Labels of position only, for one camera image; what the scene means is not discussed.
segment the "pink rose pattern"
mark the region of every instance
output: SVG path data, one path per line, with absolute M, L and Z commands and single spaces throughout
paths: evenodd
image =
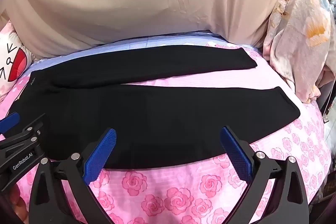
M 301 155 L 301 161 L 302 161 L 302 165 L 304 165 L 305 167 L 308 166 L 309 159 L 307 158 L 306 155 Z
M 167 210 L 175 215 L 179 215 L 184 213 L 187 208 L 191 206 L 193 201 L 194 197 L 190 194 L 188 189 L 170 188 L 167 190 L 167 198 L 164 201 L 164 205 Z
M 308 138 L 308 139 L 307 139 L 307 145 L 308 145 L 309 148 L 313 148 L 313 147 L 314 147 L 314 143 L 313 143 L 313 141 L 311 140 L 311 138 Z
M 216 175 L 203 176 L 199 189 L 208 198 L 213 198 L 222 189 L 221 177 Z
M 206 47 L 216 47 L 216 48 L 226 48 L 226 49 L 237 49 L 237 48 L 240 48 L 239 46 L 237 45 L 234 45 L 234 44 L 226 44 L 226 45 L 219 45 L 219 44 L 215 44 L 215 45 L 210 45 L 210 44 L 206 44 L 205 45 Z
M 244 184 L 243 184 L 243 186 L 242 186 L 242 188 L 241 188 L 240 196 L 243 195 L 243 193 L 245 192 L 246 187 L 247 187 L 247 183 L 244 182 Z
M 309 185 L 312 189 L 315 189 L 317 187 L 317 179 L 314 175 L 311 176 Z
M 134 220 L 131 220 L 127 224 L 147 224 L 142 217 L 136 217 Z
M 271 181 L 271 180 L 268 180 L 267 185 L 266 185 L 266 188 L 265 188 L 264 195 L 268 195 L 268 194 L 270 194 L 271 191 L 272 191 L 272 181 Z
M 147 177 L 135 171 L 126 172 L 121 185 L 130 196 L 137 196 L 147 189 Z
M 209 215 L 207 218 L 207 224 L 222 224 L 228 215 L 229 212 L 224 211 L 222 208 L 218 208 Z
M 229 182 L 229 184 L 234 188 L 238 188 L 240 185 L 242 185 L 244 183 L 243 180 L 240 180 L 237 173 L 236 173 L 236 170 L 234 168 L 230 169 L 229 171 L 230 175 L 229 177 L 227 178 L 227 182 Z
M 116 216 L 114 213 L 110 213 L 109 217 L 112 219 L 114 224 L 124 224 L 124 221 L 119 216 Z
M 141 208 L 148 216 L 156 216 L 165 209 L 163 200 L 153 195 L 146 195 L 145 200 L 141 202 Z
M 110 211 L 114 208 L 113 198 L 110 195 L 106 194 L 105 192 L 100 191 L 97 199 L 105 211 Z
M 289 138 L 283 138 L 282 144 L 286 150 L 288 150 L 289 152 L 292 151 L 292 142 Z
M 101 170 L 99 177 L 96 181 L 93 182 L 95 188 L 100 188 L 102 185 L 106 185 L 110 181 L 110 172 L 108 170 Z
M 323 173 L 322 172 L 319 172 L 319 174 L 318 174 L 318 181 L 319 181 L 319 184 L 321 184 L 323 182 Z
M 230 159 L 227 156 L 227 154 L 214 157 L 213 162 L 215 164 L 219 164 L 223 169 L 228 168 L 230 166 Z
M 300 138 L 299 138 L 299 136 L 293 133 L 293 134 L 292 134 L 292 137 L 293 137 L 293 142 L 294 142 L 295 144 L 299 145 L 299 143 L 300 143 Z
M 198 218 L 206 217 L 212 211 L 211 201 L 208 199 L 198 198 L 195 200 L 194 206 L 191 208 L 191 212 Z
M 250 146 L 251 146 L 251 148 L 253 149 L 254 152 L 259 151 L 259 147 L 256 144 L 251 143 Z
M 289 137 L 282 135 L 282 138 L 279 139 L 278 143 L 281 143 L 282 140 L 282 146 L 268 148 L 268 145 L 266 143 L 263 144 L 262 141 L 260 141 L 258 145 L 251 145 L 254 151 L 264 151 L 269 157 L 275 159 L 283 160 L 290 155 L 295 156 L 303 176 L 309 199 L 315 195 L 316 190 L 323 182 L 329 169 L 328 160 L 330 160 L 330 155 L 328 148 L 323 142 L 323 123 L 321 122 L 321 117 L 319 117 L 319 119 L 320 121 L 316 122 L 314 120 L 305 122 L 305 125 L 303 125 L 302 120 L 297 119 L 292 124 L 286 126 L 284 131 L 290 135 Z M 312 168 L 316 166 L 316 162 L 321 165 L 322 171 L 319 170 L 318 173 L 310 174 Z M 125 176 L 120 178 L 119 183 L 122 184 L 122 189 L 127 190 L 129 198 L 134 198 L 141 194 L 143 195 L 139 203 L 139 208 L 142 208 L 143 214 L 141 216 L 135 215 L 133 218 L 127 217 L 124 220 L 122 219 L 123 216 L 118 216 L 118 211 L 115 211 L 114 197 L 112 197 L 108 188 L 109 184 L 112 183 L 111 180 L 113 176 L 111 172 L 113 171 L 102 170 L 98 179 L 91 183 L 90 186 L 92 190 L 97 189 L 95 195 L 98 201 L 116 224 L 152 223 L 152 221 L 149 221 L 149 218 L 160 215 L 165 209 L 169 211 L 169 213 L 179 215 L 179 224 L 221 224 L 228 216 L 230 208 L 226 210 L 223 208 L 214 210 L 212 203 L 216 201 L 217 193 L 220 193 L 224 187 L 227 187 L 224 182 L 227 181 L 227 185 L 232 187 L 233 190 L 237 189 L 238 195 L 243 194 L 247 184 L 239 179 L 232 167 L 230 168 L 231 163 L 227 155 L 224 154 L 214 157 L 211 163 L 214 166 L 220 166 L 221 170 L 226 173 L 219 173 L 217 171 L 203 175 L 199 180 L 199 185 L 193 189 L 193 192 L 190 191 L 191 188 L 190 190 L 186 188 L 169 188 L 167 190 L 167 197 L 165 198 L 160 196 L 160 194 L 145 194 L 148 183 L 147 177 L 144 175 L 147 174 L 145 171 L 143 174 L 135 171 L 126 172 Z M 27 203 L 29 202 L 29 193 L 31 190 L 29 186 L 33 183 L 35 173 L 36 168 L 28 172 L 26 176 L 18 182 L 21 196 Z M 270 180 L 255 213 L 256 216 L 260 217 L 263 214 L 271 190 L 272 181 Z M 80 221 L 85 221 L 73 196 L 70 194 L 68 198 L 76 218 Z
M 267 202 L 268 202 L 268 198 L 261 198 L 260 203 L 258 205 L 258 208 L 256 210 L 257 216 L 262 216 L 263 215 L 263 213 L 265 211 L 265 208 L 266 208 L 266 205 L 267 205 Z
M 304 153 L 308 152 L 307 144 L 305 142 L 301 142 L 300 144 L 301 144 L 301 151 Z
M 288 133 L 288 134 L 290 134 L 292 131 L 291 131 L 291 126 L 290 125 L 287 125 L 287 126 L 285 126 L 284 127 L 284 130 Z
M 255 51 L 248 51 L 247 53 L 254 61 L 257 61 L 258 57 L 260 57 Z
M 272 153 L 272 158 L 275 160 L 283 160 L 284 159 L 284 154 L 281 151 L 280 148 L 272 148 L 271 149 L 271 153 Z
M 315 152 L 314 150 L 309 150 L 308 151 L 308 156 L 311 161 L 315 161 Z
M 308 171 L 307 170 L 302 170 L 301 174 L 302 174 L 303 181 L 305 183 L 307 183 L 308 180 L 309 180 L 309 173 L 308 173 Z
M 296 128 L 302 129 L 302 123 L 300 119 L 296 119 L 293 123 Z
M 200 218 L 193 218 L 190 215 L 184 216 L 180 224 L 201 224 Z

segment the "floral blanket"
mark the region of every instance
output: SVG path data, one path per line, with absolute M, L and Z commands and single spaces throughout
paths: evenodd
M 97 49 L 35 63 L 23 74 L 0 104 L 0 118 L 6 116 L 12 102 L 27 84 L 31 71 L 41 69 L 43 64 L 46 67 L 74 56 L 93 54 L 92 51 L 110 52 L 128 47 L 183 44 L 239 47 L 214 37 L 184 36 L 174 39 L 166 37 L 155 41 L 153 39 L 155 38 L 141 38 L 138 42 L 129 44 L 125 44 L 125 41 L 112 43 Z M 249 48 L 244 50 L 257 62 L 256 68 L 171 77 L 137 84 L 251 89 L 271 89 L 280 86 L 288 98 L 298 106 L 301 115 L 293 123 L 251 144 L 251 147 L 255 151 L 264 151 L 273 159 L 284 160 L 288 156 L 294 156 L 302 173 L 307 198 L 311 201 L 326 177 L 331 163 L 330 151 L 324 141 L 321 113 L 316 102 L 303 104 L 257 52 Z M 28 206 L 35 173 L 36 167 L 18 182 L 21 197 Z M 63 182 L 63 185 L 74 215 L 85 223 L 68 182 Z M 246 186 L 246 182 L 239 179 L 227 155 L 169 168 L 102 170 L 98 179 L 90 184 L 93 194 L 115 224 L 221 224 L 234 208 Z M 262 216 L 273 186 L 274 180 L 269 180 L 251 222 L 257 221 Z
M 263 57 L 302 102 L 335 79 L 336 26 L 328 0 L 278 0 L 268 23 Z

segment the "pink rose bedsheet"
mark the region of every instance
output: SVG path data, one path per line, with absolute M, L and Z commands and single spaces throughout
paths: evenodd
M 238 47 L 216 39 L 209 41 L 207 46 Z M 330 151 L 324 141 L 324 124 L 317 104 L 303 104 L 258 53 L 244 49 L 257 62 L 256 68 L 172 77 L 137 85 L 253 89 L 280 86 L 298 106 L 301 116 L 285 128 L 253 143 L 251 147 L 255 151 L 264 151 L 274 159 L 283 160 L 290 155 L 296 157 L 310 201 L 327 175 L 331 163 Z M 28 79 L 29 75 L 24 75 L 9 93 L 5 104 L 0 105 L 0 118 L 6 115 L 11 105 L 8 102 L 17 98 Z M 18 183 L 21 196 L 27 205 L 35 172 L 36 167 Z M 269 180 L 251 222 L 261 217 L 273 183 L 273 180 Z M 63 182 L 63 185 L 74 215 L 85 222 L 68 183 Z M 221 224 L 246 186 L 237 176 L 226 155 L 171 168 L 102 170 L 98 179 L 90 184 L 101 206 L 115 224 Z

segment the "person's hand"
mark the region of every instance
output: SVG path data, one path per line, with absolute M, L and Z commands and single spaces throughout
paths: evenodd
M 316 99 L 318 97 L 320 97 L 321 95 L 321 92 L 320 90 L 318 89 L 318 87 L 316 85 L 313 85 L 312 89 L 311 89 L 311 92 L 309 94 L 309 98 L 308 100 L 305 102 L 305 104 L 310 104 L 311 101 L 316 101 Z
M 12 208 L 17 216 L 24 222 L 28 224 L 28 211 L 26 203 L 22 197 L 20 197 L 20 189 L 17 184 L 15 184 L 9 193 L 9 201 L 12 204 Z

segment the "bed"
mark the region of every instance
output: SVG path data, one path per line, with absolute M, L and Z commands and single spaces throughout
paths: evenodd
M 11 104 L 20 98 L 20 93 L 28 83 L 31 72 L 35 70 L 88 55 L 167 45 L 196 45 L 228 49 L 242 47 L 256 61 L 257 67 L 250 70 L 171 77 L 133 83 L 134 85 L 239 87 L 259 90 L 279 86 L 283 89 L 300 109 L 300 117 L 283 129 L 251 144 L 251 147 L 255 151 L 264 151 L 273 159 L 283 160 L 290 155 L 294 156 L 299 164 L 310 202 L 326 177 L 331 163 L 330 151 L 324 141 L 324 123 L 316 102 L 303 104 L 255 48 L 230 44 L 211 33 L 194 32 L 128 39 L 67 56 L 40 60 L 23 73 L 0 104 L 0 119 L 8 114 Z M 36 167 L 18 183 L 21 196 L 27 205 L 35 172 Z M 85 222 L 69 185 L 67 182 L 63 182 L 63 185 L 76 218 Z M 98 179 L 90 184 L 101 206 L 116 224 L 222 223 L 246 186 L 246 182 L 238 178 L 226 155 L 170 168 L 102 170 Z M 251 222 L 260 219 L 272 187 L 273 180 L 269 180 Z

